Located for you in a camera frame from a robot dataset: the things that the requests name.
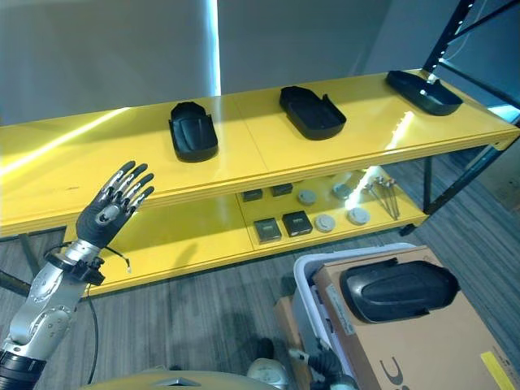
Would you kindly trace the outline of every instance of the small black box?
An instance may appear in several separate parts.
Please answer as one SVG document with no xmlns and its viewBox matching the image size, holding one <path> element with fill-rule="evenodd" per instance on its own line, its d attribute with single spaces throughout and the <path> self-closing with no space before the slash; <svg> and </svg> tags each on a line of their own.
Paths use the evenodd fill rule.
<svg viewBox="0 0 520 390">
<path fill-rule="evenodd" d="M 280 195 L 287 195 L 293 191 L 293 185 L 291 183 L 278 184 L 271 187 L 271 193 L 273 197 L 279 197 Z"/>
<path fill-rule="evenodd" d="M 252 189 L 242 193 L 242 200 L 244 202 L 256 201 L 257 199 L 262 199 L 262 196 L 263 191 L 261 189 Z"/>
<path fill-rule="evenodd" d="M 278 229 L 276 219 L 268 218 L 254 221 L 254 228 L 257 229 L 258 239 L 261 243 L 277 241 L 282 238 L 282 232 Z"/>
<path fill-rule="evenodd" d="M 285 228 L 290 237 L 301 236 L 312 232 L 312 224 L 307 218 L 305 211 L 296 211 L 295 213 L 284 214 L 282 217 Z"/>
</svg>

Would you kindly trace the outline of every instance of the lower shelf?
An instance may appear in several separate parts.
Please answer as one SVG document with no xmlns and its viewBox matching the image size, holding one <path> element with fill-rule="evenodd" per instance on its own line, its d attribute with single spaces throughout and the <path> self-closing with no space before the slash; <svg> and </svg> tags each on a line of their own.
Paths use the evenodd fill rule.
<svg viewBox="0 0 520 390">
<path fill-rule="evenodd" d="M 111 247 L 124 253 L 132 261 L 132 273 L 122 258 L 106 250 L 102 257 L 105 282 L 90 289 L 91 295 L 108 293 L 140 284 L 163 280 L 195 271 L 221 267 L 235 262 L 277 254 L 291 249 L 336 241 L 395 228 L 408 223 L 420 224 L 426 215 L 396 186 L 396 199 L 400 217 L 393 218 L 370 195 L 360 192 L 359 206 L 370 213 L 370 221 L 362 226 L 351 224 L 345 216 L 345 201 L 336 199 L 332 185 L 345 182 L 352 185 L 373 176 L 385 176 L 379 167 L 363 173 L 332 175 L 295 183 L 291 194 L 272 197 L 269 189 L 257 201 L 243 202 L 240 194 L 216 197 L 189 203 L 139 211 L 121 233 L 112 241 Z M 312 206 L 303 206 L 297 200 L 301 189 L 312 189 L 318 200 Z M 334 217 L 336 227 L 332 232 L 321 233 L 314 229 L 310 234 L 289 237 L 281 221 L 283 214 L 304 210 L 311 222 L 318 214 Z M 281 240 L 261 244 L 254 230 L 253 221 L 274 217 L 282 232 Z M 75 238 L 74 223 L 67 225 L 65 240 Z"/>
</svg>

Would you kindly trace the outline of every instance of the shelf leg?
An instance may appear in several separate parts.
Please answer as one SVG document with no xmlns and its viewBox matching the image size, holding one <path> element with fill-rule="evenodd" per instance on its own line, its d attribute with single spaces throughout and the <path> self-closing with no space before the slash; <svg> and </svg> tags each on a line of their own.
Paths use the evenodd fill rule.
<svg viewBox="0 0 520 390">
<path fill-rule="evenodd" d="M 6 272 L 0 270 L 0 287 L 6 288 L 13 293 L 17 293 L 22 297 L 29 295 L 29 289 L 31 285 L 25 283 L 23 280 L 15 278 L 13 275 L 9 275 Z"/>
<path fill-rule="evenodd" d="M 425 210 L 430 205 L 431 198 L 431 156 L 424 159 L 424 195 L 422 209 Z"/>
<path fill-rule="evenodd" d="M 475 177 L 480 175 L 482 171 L 484 171 L 487 167 L 489 167 L 500 155 L 504 153 L 504 150 L 498 150 L 494 147 L 489 148 L 482 156 L 475 160 L 462 175 L 455 180 L 455 182 L 450 185 L 441 195 L 439 195 L 433 202 L 428 202 L 426 205 L 426 200 L 429 201 L 427 196 L 426 189 L 431 189 L 431 183 L 426 183 L 426 179 L 431 180 L 431 172 L 427 172 L 426 169 L 431 169 L 431 166 L 428 167 L 428 162 L 425 163 L 425 172 L 424 172 L 424 201 L 425 208 L 423 210 L 424 214 L 433 215 L 438 209 L 448 203 L 455 195 L 457 195 L 461 190 L 463 190 Z M 401 236 L 407 236 L 411 232 L 415 230 L 415 226 L 413 224 L 406 225 L 403 227 L 399 234 Z"/>
<path fill-rule="evenodd" d="M 27 263 L 29 264 L 29 268 L 31 268 L 32 276 L 36 277 L 38 272 L 40 272 L 40 264 L 38 264 L 38 259 L 33 252 L 33 248 L 31 248 L 31 244 L 29 242 L 29 237 L 27 234 L 20 234 L 19 240 L 22 244 L 22 249 L 24 250 L 25 258 L 27 259 Z"/>
<path fill-rule="evenodd" d="M 433 215 L 440 207 L 444 206 L 452 197 L 471 183 L 475 177 L 480 175 L 484 169 L 489 167 L 503 152 L 503 150 L 489 148 L 489 150 L 484 153 L 480 159 L 473 162 L 448 189 L 430 203 L 424 210 L 424 213 Z"/>
</svg>

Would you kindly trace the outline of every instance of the yellow label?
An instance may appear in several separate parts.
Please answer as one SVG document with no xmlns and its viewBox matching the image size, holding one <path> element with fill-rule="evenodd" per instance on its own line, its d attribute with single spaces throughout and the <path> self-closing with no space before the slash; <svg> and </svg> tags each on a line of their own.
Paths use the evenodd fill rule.
<svg viewBox="0 0 520 390">
<path fill-rule="evenodd" d="M 498 384 L 498 387 L 500 388 L 500 390 L 514 390 L 513 384 L 509 380 L 504 369 L 501 367 L 499 362 L 496 360 L 496 357 L 493 354 L 493 352 L 489 351 L 489 352 L 481 353 L 480 358 L 486 365 L 487 370 L 492 375 L 496 384 Z"/>
</svg>

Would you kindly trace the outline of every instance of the yellow object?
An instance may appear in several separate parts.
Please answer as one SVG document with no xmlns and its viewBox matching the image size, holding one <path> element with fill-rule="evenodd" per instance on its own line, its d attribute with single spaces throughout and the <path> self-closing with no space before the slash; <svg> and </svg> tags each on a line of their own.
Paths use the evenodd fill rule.
<svg viewBox="0 0 520 390">
<path fill-rule="evenodd" d="M 156 192 L 143 205 L 152 208 L 509 142 L 520 132 L 457 90 L 465 103 L 453 114 L 424 113 L 384 77 L 302 85 L 328 93 L 348 118 L 342 132 L 323 141 L 305 139 L 289 122 L 279 88 L 195 99 L 212 114 L 219 138 L 218 155 L 195 164 L 173 151 L 167 120 L 176 102 L 2 127 L 1 234 L 73 220 L 129 159 L 148 163 L 156 175 Z"/>
<path fill-rule="evenodd" d="M 514 386 L 509 380 L 507 374 L 502 369 L 500 363 L 496 360 L 493 352 L 488 351 L 480 354 L 480 358 L 486 365 L 489 373 L 495 379 L 496 384 L 500 388 L 500 390 L 514 390 Z"/>
<path fill-rule="evenodd" d="M 419 224 L 426 215 L 399 188 L 398 221 L 366 196 L 364 184 L 379 171 L 372 166 L 477 145 L 499 149 L 520 129 L 453 87 L 464 104 L 449 116 L 429 115 L 387 86 L 385 76 L 302 84 L 318 95 L 328 93 L 348 118 L 339 134 L 323 141 L 305 139 L 289 122 L 279 104 L 280 88 L 194 99 L 212 114 L 219 139 L 218 154 L 205 162 L 181 162 L 174 153 L 168 119 L 176 102 L 2 127 L 0 234 L 67 225 L 66 238 L 72 238 L 77 215 L 128 160 L 149 164 L 156 190 L 113 244 L 131 257 L 133 273 L 104 253 L 106 282 L 92 293 Z M 350 181 L 345 174 L 365 168 Z M 345 204 L 329 193 L 334 183 L 354 181 L 357 187 Z M 282 183 L 295 184 L 294 196 L 274 199 L 265 191 L 264 199 L 244 203 L 235 195 Z M 311 221 L 320 213 L 333 215 L 332 232 L 287 237 L 281 216 L 303 208 L 296 199 L 299 189 L 318 194 L 305 210 Z M 370 222 L 353 226 L 345 211 L 360 202 Z M 272 216 L 283 237 L 260 244 L 253 221 Z"/>
<path fill-rule="evenodd" d="M 371 177 L 386 175 L 379 167 L 370 172 Z M 127 273 L 122 258 L 104 250 L 102 257 L 106 263 L 102 266 L 102 273 L 106 280 L 101 286 L 92 287 L 90 293 L 107 293 L 407 223 L 420 224 L 426 219 L 427 216 L 413 201 L 396 187 L 401 212 L 398 221 L 394 221 L 369 194 L 362 193 L 356 206 L 370 212 L 370 222 L 362 226 L 351 224 L 346 218 L 345 201 L 332 194 L 332 184 L 346 177 L 349 174 L 304 180 L 294 184 L 292 193 L 280 197 L 272 197 L 271 191 L 265 188 L 263 198 L 256 201 L 243 202 L 241 194 L 225 195 L 139 211 L 110 243 L 111 247 L 131 259 L 132 273 Z M 301 189 L 315 191 L 318 196 L 316 203 L 303 206 L 297 200 Z M 336 227 L 329 233 L 314 229 L 304 236 L 289 237 L 281 218 L 283 214 L 298 210 L 305 210 L 311 222 L 319 214 L 329 214 L 335 219 Z M 253 222 L 273 217 L 282 238 L 260 244 Z M 76 230 L 71 222 L 67 226 L 65 241 L 75 238 Z"/>
</svg>

